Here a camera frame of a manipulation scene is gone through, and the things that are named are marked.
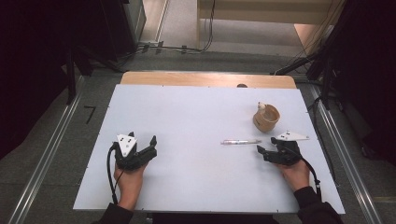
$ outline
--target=black stand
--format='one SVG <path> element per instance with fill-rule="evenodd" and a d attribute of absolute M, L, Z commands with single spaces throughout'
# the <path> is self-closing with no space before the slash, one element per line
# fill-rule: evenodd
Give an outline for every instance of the black stand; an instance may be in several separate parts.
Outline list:
<path fill-rule="evenodd" d="M 85 47 L 68 47 L 66 49 L 66 69 L 67 69 L 67 82 L 68 82 L 68 99 L 67 104 L 70 105 L 73 99 L 76 97 L 76 77 L 75 77 L 75 66 L 83 76 L 90 76 L 93 72 L 93 68 L 90 64 L 89 58 L 96 60 L 102 65 L 112 69 L 117 73 L 124 73 L 126 71 L 121 70 L 115 64 L 95 54 L 91 50 Z"/>
<path fill-rule="evenodd" d="M 306 56 L 306 58 L 298 59 L 295 63 L 292 63 L 289 66 L 286 66 L 280 70 L 277 70 L 276 72 L 270 73 L 270 75 L 285 76 L 287 73 L 293 71 L 294 69 L 299 68 L 306 63 L 314 61 L 318 56 L 319 56 L 319 54 L 317 52 L 315 52 L 311 55 Z"/>
<path fill-rule="evenodd" d="M 325 68 L 324 68 L 324 74 L 323 74 L 323 86 L 321 90 L 321 101 L 326 107 L 327 110 L 330 110 L 329 108 L 329 92 L 330 92 L 330 86 L 332 85 L 332 58 L 329 57 L 327 59 Z"/>

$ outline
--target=white tabletop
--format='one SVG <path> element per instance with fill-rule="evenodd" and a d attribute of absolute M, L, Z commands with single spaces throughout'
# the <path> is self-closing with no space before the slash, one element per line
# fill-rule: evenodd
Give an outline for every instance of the white tabletop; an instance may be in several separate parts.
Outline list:
<path fill-rule="evenodd" d="M 259 101 L 280 113 L 269 133 L 261 133 L 252 121 Z M 296 213 L 291 189 L 256 145 L 220 144 L 224 139 L 256 138 L 263 141 L 262 147 L 276 150 L 270 137 L 286 130 L 310 137 L 298 142 L 300 150 L 317 172 L 323 201 L 344 214 L 299 90 L 145 85 L 116 87 L 74 209 L 106 209 L 112 202 L 106 155 L 117 134 L 134 132 L 138 150 L 147 147 L 153 135 L 158 141 L 158 156 L 144 173 L 136 210 Z"/>

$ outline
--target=person's left hand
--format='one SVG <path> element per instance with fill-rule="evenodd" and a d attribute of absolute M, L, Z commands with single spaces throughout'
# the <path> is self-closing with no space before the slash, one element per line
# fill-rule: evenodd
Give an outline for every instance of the person's left hand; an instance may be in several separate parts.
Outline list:
<path fill-rule="evenodd" d="M 146 169 L 146 163 L 142 167 L 134 171 L 122 171 L 116 164 L 114 170 L 114 179 L 119 179 L 118 186 L 120 188 L 120 201 L 118 206 L 134 211 L 140 190 L 143 185 L 143 173 Z"/>

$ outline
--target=metal rail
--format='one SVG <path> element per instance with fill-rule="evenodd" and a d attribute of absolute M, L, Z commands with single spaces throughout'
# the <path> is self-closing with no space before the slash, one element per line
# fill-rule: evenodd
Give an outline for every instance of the metal rail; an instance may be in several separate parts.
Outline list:
<path fill-rule="evenodd" d="M 70 105 L 67 105 L 61 119 L 56 126 L 56 129 L 47 144 L 47 147 L 38 162 L 35 171 L 33 172 L 32 176 L 30 177 L 29 181 L 27 182 L 20 200 L 11 215 L 8 223 L 23 223 L 26 218 L 27 213 L 29 212 L 30 206 L 35 199 L 35 196 L 38 193 L 38 190 L 41 186 L 41 183 L 44 180 L 44 177 L 50 167 L 53 157 L 58 149 L 59 144 L 64 137 L 64 132 L 67 129 L 67 126 L 70 122 L 70 119 L 73 117 L 73 114 L 76 110 L 78 105 L 79 99 L 81 98 L 82 88 L 84 87 L 84 77 L 80 77 L 78 80 L 78 94 L 71 102 Z"/>
<path fill-rule="evenodd" d="M 319 97 L 320 91 L 318 87 L 311 86 L 311 92 L 315 99 Z M 326 125 L 326 128 L 329 131 L 332 142 L 334 143 L 335 150 L 337 151 L 341 163 L 343 163 L 346 175 L 353 190 L 355 191 L 356 198 L 361 205 L 361 210 L 366 217 L 367 223 L 383 223 L 380 215 L 376 211 L 370 193 L 364 185 L 363 180 L 361 179 L 361 175 L 349 155 L 348 148 L 344 143 L 341 134 L 338 132 L 338 128 L 332 118 L 332 114 L 328 110 L 326 110 L 323 104 L 319 104 L 319 111 Z"/>

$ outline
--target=wooden board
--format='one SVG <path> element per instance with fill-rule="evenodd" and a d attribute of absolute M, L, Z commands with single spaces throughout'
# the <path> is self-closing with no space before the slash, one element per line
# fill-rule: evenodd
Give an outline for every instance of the wooden board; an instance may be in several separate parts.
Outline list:
<path fill-rule="evenodd" d="M 292 77 L 226 73 L 127 72 L 121 84 L 296 89 Z"/>

